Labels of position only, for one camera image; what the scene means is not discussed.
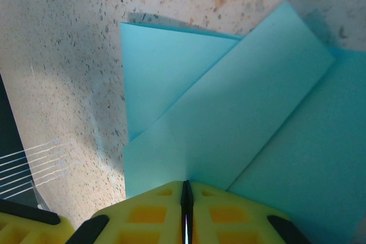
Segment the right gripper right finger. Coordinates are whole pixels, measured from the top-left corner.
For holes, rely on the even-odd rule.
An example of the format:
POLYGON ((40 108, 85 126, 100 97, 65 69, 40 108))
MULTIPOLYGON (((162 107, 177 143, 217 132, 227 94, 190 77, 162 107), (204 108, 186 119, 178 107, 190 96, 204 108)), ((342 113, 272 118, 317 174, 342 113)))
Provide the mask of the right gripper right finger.
POLYGON ((199 182, 188 188, 188 243, 310 242, 280 210, 199 182))

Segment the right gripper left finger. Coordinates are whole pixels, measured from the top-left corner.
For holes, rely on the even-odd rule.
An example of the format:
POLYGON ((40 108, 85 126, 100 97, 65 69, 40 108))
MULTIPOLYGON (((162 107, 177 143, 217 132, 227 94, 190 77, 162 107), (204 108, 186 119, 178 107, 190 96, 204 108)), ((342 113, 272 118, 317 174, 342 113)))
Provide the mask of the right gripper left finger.
POLYGON ((173 181, 101 209, 67 243, 184 243, 182 190, 173 181))

